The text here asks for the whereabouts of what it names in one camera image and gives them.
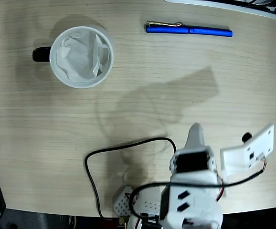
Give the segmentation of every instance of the hole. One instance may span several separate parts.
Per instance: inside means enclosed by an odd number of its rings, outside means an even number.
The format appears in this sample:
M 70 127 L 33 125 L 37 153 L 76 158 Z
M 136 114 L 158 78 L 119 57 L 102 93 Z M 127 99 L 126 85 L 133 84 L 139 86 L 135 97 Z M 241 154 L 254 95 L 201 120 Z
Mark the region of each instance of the hole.
M 184 203 L 182 205 L 180 205 L 178 208 L 177 208 L 177 211 L 184 211 L 186 210 L 190 205 L 187 204 L 187 203 Z
M 190 193 L 187 192 L 187 191 L 184 191 L 183 193 L 180 193 L 180 194 L 178 195 L 178 199 L 184 199 L 184 198 L 186 198 L 188 195 L 190 195 Z
M 249 155 L 249 159 L 251 160 L 253 157 L 254 157 L 254 153 L 252 152 L 252 153 Z
M 191 227 L 194 223 L 191 221 L 191 219 L 184 219 L 182 222 L 182 227 L 183 228 L 187 228 L 187 227 Z

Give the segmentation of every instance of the pen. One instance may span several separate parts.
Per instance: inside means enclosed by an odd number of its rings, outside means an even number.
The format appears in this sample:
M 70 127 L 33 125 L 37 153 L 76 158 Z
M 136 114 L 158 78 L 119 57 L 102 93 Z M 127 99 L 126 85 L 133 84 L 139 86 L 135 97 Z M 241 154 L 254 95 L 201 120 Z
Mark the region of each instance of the pen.
M 212 35 L 221 37 L 232 37 L 233 32 L 231 30 L 208 28 L 199 26 L 188 26 L 181 22 L 175 24 L 148 21 L 146 24 L 147 33 L 173 33 L 173 34 L 200 34 L 200 35 Z

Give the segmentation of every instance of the black cable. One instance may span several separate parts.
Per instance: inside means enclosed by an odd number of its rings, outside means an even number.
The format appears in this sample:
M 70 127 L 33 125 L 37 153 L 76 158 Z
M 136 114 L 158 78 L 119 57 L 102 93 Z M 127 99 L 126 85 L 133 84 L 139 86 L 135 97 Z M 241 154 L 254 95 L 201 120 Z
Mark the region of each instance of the black cable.
M 110 218 L 106 218 L 102 215 L 102 211 L 101 211 L 101 206 L 100 206 L 100 198 L 99 198 L 99 194 L 98 194 L 98 191 L 96 189 L 96 185 L 94 183 L 94 180 L 91 176 L 91 173 L 89 171 L 89 168 L 88 168 L 88 159 L 92 156 L 92 155 L 95 155 L 95 154 L 99 154 L 99 153 L 103 153 L 103 152 L 109 152 L 109 151 L 115 151 L 115 150 L 120 150 L 120 149 L 127 149 L 127 148 L 131 148 L 131 147 L 135 147 L 135 146 L 139 146 L 139 145 L 142 145 L 142 144 L 145 144 L 145 143 L 149 143 L 149 142 L 154 142 L 154 141 L 159 141 L 159 140 L 164 140 L 164 141 L 168 141 L 171 143 L 171 145 L 173 146 L 173 150 L 174 152 L 176 152 L 176 146 L 175 146 L 175 143 L 167 138 L 167 137 L 155 137 L 155 138 L 150 138 L 150 139 L 147 139 L 147 140 L 144 140 L 144 141 L 140 141 L 140 142 L 136 142 L 136 143 L 132 143 L 132 144 L 129 144 L 129 145 L 124 145 L 124 146 L 116 146 L 116 147 L 111 147 L 111 148 L 106 148 L 106 149 L 100 149 L 100 150 L 96 150 L 90 154 L 88 154 L 86 157 L 85 157 L 85 169 L 86 169 L 86 172 L 87 172 L 87 175 L 89 177 L 89 180 L 90 180 L 90 183 L 92 185 L 92 188 L 94 190 L 94 193 L 95 193 L 95 198 L 96 198 L 96 208 L 97 208 L 97 211 L 99 213 L 99 216 L 104 219 L 104 220 L 111 220 Z
M 178 182 L 153 182 L 153 183 L 141 185 L 138 188 L 136 188 L 131 193 L 131 195 L 129 197 L 129 200 L 128 200 L 129 210 L 134 216 L 136 216 L 139 219 L 157 219 L 158 216 L 153 216 L 153 217 L 141 216 L 134 210 L 133 200 L 134 200 L 135 195 L 137 195 L 140 191 L 142 191 L 146 188 L 158 187 L 158 186 L 201 187 L 201 188 L 226 188 L 226 187 L 237 186 L 237 185 L 243 184 L 247 181 L 250 181 L 250 180 L 254 179 L 255 177 L 259 176 L 260 174 L 262 174 L 265 170 L 266 164 L 267 164 L 267 161 L 265 160 L 263 168 L 260 171 L 252 174 L 248 178 L 245 178 L 243 180 L 240 180 L 240 181 L 237 181 L 234 183 L 230 183 L 230 184 L 223 183 L 220 185 L 213 185 L 213 184 L 202 185 L 202 184 L 190 184 L 190 183 L 178 183 Z

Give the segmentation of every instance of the table surface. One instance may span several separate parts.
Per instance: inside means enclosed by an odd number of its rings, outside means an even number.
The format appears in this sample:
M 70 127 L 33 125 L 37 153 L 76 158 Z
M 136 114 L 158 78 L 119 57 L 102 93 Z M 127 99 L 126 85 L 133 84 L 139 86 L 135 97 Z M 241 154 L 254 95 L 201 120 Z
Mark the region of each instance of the table surface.
M 146 34 L 147 20 L 220 25 L 234 37 Z M 88 24 L 116 43 L 100 85 L 70 88 L 49 64 L 32 61 L 34 48 Z M 181 148 L 195 122 L 219 167 L 220 148 L 268 122 L 276 128 L 276 20 L 163 0 L 0 0 L 0 185 L 8 208 L 97 216 L 88 153 L 159 135 Z M 112 216 L 120 186 L 169 180 L 171 155 L 156 142 L 93 156 L 103 214 Z M 265 173 L 231 188 L 220 205 L 224 213 L 276 207 L 276 130 Z

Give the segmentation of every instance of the mug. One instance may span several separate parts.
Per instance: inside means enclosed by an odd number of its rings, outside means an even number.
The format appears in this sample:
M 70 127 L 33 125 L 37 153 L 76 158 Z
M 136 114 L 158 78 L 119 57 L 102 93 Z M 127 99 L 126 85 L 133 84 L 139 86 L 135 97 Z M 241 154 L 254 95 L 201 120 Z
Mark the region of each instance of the mug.
M 108 58 L 108 64 L 106 65 L 105 69 L 95 79 L 89 80 L 87 82 L 74 82 L 74 81 L 71 81 L 68 78 L 67 73 L 57 65 L 56 51 L 60 48 L 62 41 L 67 36 L 69 36 L 70 34 L 76 31 L 82 31 L 82 30 L 90 30 L 91 32 L 95 33 L 100 38 L 102 38 L 102 40 L 106 43 L 106 45 L 109 48 L 109 58 Z M 73 88 L 90 88 L 101 83 L 103 80 L 106 79 L 106 77 L 110 73 L 114 62 L 114 43 L 112 38 L 107 33 L 107 31 L 100 26 L 96 26 L 96 25 L 76 26 L 76 27 L 69 28 L 66 31 L 62 32 L 60 35 L 58 35 L 58 37 L 55 39 L 51 47 L 40 47 L 33 50 L 32 59 L 35 62 L 50 62 L 50 66 L 53 73 L 64 84 Z

